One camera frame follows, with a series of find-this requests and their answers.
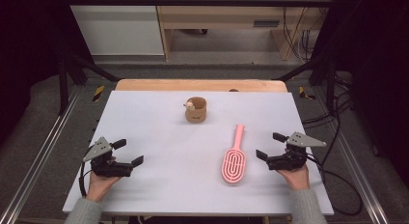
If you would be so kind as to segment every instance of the white table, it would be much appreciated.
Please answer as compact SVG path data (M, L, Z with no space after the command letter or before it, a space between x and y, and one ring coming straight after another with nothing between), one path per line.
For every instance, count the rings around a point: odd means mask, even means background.
M190 97L207 100L207 118L201 124L184 118L183 104ZM223 181L222 160L240 123L245 125L241 149L247 165L243 180L232 186ZM273 140L272 132L294 131L304 132L290 93L115 91L92 143L100 136L109 142L124 138L127 145L114 151L117 161L130 162L143 154L145 162L115 184L103 210L115 215L289 214L285 180L256 158L256 149L283 154L285 144ZM308 166L321 211L333 214L316 166L309 161ZM80 197L75 180L63 211L72 211Z

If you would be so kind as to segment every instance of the white cabinet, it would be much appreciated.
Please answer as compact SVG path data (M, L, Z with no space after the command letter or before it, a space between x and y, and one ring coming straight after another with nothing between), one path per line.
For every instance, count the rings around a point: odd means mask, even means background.
M71 6L92 55L164 55L154 6Z

